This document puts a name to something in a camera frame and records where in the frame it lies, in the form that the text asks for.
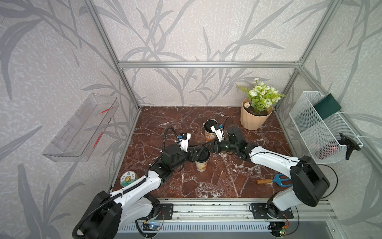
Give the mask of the black cup lid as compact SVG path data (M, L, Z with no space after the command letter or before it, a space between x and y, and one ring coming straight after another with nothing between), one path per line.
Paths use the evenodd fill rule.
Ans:
M207 120L204 123L204 129L208 133L214 133L214 131L211 129L213 126L218 125L218 122L214 119Z
M208 162L210 158L210 152L207 148L203 147L198 153L197 153L197 159L196 162L198 163L206 163Z

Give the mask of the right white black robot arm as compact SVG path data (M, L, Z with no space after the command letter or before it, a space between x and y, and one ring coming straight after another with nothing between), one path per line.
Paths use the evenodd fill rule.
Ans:
M227 130L214 124L210 130L217 139L205 143L211 153L232 152L240 159L270 168L291 180L292 185L276 193L267 202L267 210L279 212L298 205L317 206L330 187L329 180L309 156L302 158L286 156L246 142L242 131L236 127Z

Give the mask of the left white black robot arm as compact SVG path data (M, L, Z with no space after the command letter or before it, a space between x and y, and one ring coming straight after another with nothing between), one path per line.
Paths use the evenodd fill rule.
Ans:
M145 174L132 184L111 192L98 193L75 225L75 239L113 239L118 230L139 219L155 218L160 202L150 193L169 181L185 162L209 160L204 146L190 146L187 151L173 144L161 151Z

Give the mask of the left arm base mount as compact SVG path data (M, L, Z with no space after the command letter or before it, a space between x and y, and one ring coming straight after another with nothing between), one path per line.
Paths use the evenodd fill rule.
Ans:
M149 219L172 220L174 213L174 204L157 204L154 205L152 211L148 215Z

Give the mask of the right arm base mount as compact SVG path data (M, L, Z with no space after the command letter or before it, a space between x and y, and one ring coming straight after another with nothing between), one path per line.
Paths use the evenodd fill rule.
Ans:
M273 204L267 203L251 203L249 211L253 214L254 219L293 219L294 215L291 208L281 211Z

